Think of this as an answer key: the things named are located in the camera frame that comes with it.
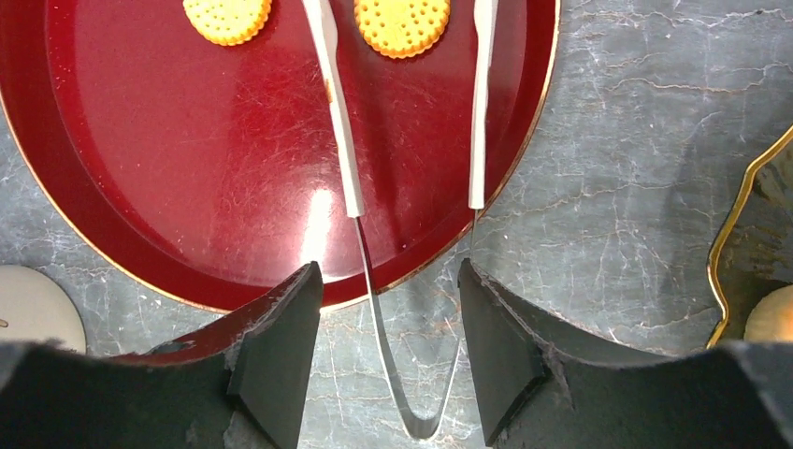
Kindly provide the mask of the orange macaron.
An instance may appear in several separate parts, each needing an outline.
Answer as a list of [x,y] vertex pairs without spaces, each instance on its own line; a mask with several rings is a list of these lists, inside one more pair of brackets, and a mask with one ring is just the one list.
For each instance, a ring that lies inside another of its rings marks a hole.
[[405,59],[430,49],[450,20],[449,0],[355,0],[359,33],[379,54]]
[[190,24],[206,40],[221,46],[250,41],[265,26],[271,0],[184,0]]

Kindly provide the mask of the orange fruit tart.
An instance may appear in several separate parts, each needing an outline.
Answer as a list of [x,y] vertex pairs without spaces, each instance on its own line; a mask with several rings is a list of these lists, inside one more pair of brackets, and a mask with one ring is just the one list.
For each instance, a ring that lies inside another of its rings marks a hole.
[[746,322],[743,339],[752,342],[792,342],[792,286],[762,298]]

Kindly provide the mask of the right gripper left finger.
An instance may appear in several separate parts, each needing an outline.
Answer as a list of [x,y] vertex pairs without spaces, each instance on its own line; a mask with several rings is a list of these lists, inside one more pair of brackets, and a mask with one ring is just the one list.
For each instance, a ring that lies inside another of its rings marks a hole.
[[263,296],[144,354],[1,347],[5,448],[294,448],[320,308],[310,262]]

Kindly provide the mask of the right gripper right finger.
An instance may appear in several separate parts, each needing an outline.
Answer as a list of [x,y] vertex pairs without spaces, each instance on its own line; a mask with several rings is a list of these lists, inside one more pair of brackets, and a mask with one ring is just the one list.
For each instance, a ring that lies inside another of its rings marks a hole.
[[586,332],[465,259],[461,312],[494,448],[788,448],[792,347],[669,357]]

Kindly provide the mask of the pink beige mug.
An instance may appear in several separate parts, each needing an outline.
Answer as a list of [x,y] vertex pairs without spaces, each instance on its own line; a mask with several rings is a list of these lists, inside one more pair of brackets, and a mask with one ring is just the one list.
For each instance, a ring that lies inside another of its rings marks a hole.
[[27,267],[1,267],[1,342],[36,341],[84,355],[79,312],[65,291]]

